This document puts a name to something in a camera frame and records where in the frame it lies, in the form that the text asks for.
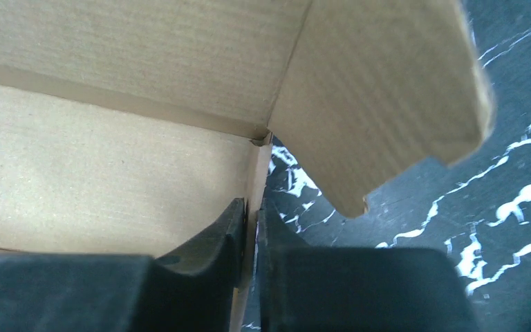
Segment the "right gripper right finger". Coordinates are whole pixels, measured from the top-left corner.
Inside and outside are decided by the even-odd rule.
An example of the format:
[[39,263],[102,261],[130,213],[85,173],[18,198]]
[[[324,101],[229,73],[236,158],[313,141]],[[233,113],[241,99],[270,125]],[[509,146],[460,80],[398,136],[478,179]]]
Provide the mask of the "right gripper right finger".
[[257,221],[261,330],[287,331],[281,327],[288,301],[285,255],[310,245],[283,222],[277,207],[268,199],[262,202]]

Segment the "brown cardboard box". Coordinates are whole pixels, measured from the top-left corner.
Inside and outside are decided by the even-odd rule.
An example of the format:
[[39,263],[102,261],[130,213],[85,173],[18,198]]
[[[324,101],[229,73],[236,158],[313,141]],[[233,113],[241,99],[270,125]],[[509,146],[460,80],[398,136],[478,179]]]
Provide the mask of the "brown cardboard box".
[[238,197],[239,331],[273,136],[358,217],[495,115],[461,1],[0,1],[0,254],[159,256]]

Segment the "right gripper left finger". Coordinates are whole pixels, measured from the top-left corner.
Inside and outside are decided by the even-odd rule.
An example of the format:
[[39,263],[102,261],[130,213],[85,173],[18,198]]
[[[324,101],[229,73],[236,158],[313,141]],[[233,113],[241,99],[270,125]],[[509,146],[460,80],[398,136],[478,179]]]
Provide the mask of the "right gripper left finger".
[[229,330],[245,231],[245,201],[235,198],[204,230],[157,258],[169,271],[169,331]]

